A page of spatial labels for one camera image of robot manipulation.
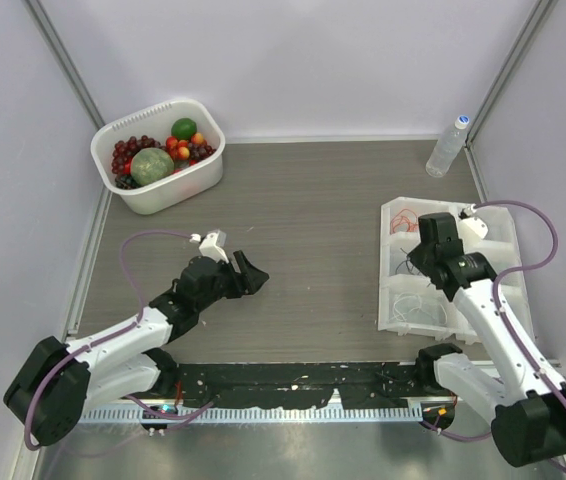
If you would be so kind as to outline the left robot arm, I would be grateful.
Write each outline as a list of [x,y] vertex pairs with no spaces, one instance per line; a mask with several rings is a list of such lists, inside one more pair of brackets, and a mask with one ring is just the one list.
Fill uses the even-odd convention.
[[242,251],[231,261],[194,257],[130,319],[74,341],[40,340],[3,398],[23,423],[26,447],[59,442],[84,413],[115,399],[143,392],[168,397],[176,375],[163,346],[194,328],[215,302],[254,295],[268,279]]

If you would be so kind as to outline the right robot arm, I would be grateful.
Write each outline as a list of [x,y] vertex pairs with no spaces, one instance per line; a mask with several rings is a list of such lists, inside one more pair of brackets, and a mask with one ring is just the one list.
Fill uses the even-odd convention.
[[492,377],[450,344],[423,349],[414,380],[428,395],[448,390],[489,426],[504,460],[522,467],[566,455],[566,380],[536,347],[505,299],[487,258],[467,253],[448,212],[418,220],[409,262],[470,323],[498,375]]

